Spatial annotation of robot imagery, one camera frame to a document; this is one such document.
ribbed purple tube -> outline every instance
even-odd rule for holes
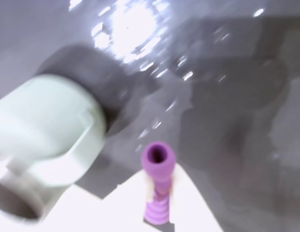
[[[167,143],[153,142],[144,150],[141,163],[155,184],[153,202],[147,203],[145,219],[153,225],[165,224],[169,222],[169,189],[175,153]]]

pipe opening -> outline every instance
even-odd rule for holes
[[[148,152],[148,159],[152,163],[162,163],[167,158],[167,151],[161,145],[155,145]]]

water droplet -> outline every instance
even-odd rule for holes
[[[157,129],[161,125],[161,123],[162,122],[159,120],[159,118],[156,118],[152,121],[151,128]]]
[[[218,83],[221,83],[222,81],[224,81],[226,78],[226,75],[220,75],[218,78]]]
[[[141,138],[145,137],[148,133],[149,133],[149,130],[147,128],[144,129],[137,139],[141,139]]]
[[[186,81],[188,80],[191,76],[193,76],[193,72],[189,71],[186,75],[183,76],[183,80]]]
[[[218,42],[222,42],[223,40],[225,40],[228,36],[230,35],[230,33],[228,33],[228,31],[223,28],[223,27],[219,27],[214,33],[213,33],[213,42],[218,43]]]

white surface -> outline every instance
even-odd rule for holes
[[[84,189],[73,185],[60,198],[51,213],[40,224],[28,224],[14,218],[3,215],[0,212],[0,231],[1,232],[61,232],[61,231],[81,231],[81,232],[99,232],[101,230],[100,222],[104,220],[99,218],[101,207],[101,199],[90,194]],[[117,224],[118,231],[127,231],[121,224]],[[159,230],[148,224],[138,227],[138,232],[159,232]]]
[[[176,164],[172,175],[170,190],[169,220],[174,224],[175,232],[223,232],[203,196],[186,171]],[[154,184],[151,178],[141,170],[119,185],[103,200],[105,230],[118,231],[114,220],[124,229],[139,227],[143,231],[145,202],[151,201]]]

plastic pipe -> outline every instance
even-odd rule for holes
[[[153,225],[169,222],[169,190],[176,164],[173,149],[164,142],[149,144],[142,154],[142,166],[154,180],[154,196],[147,203],[145,219]]]

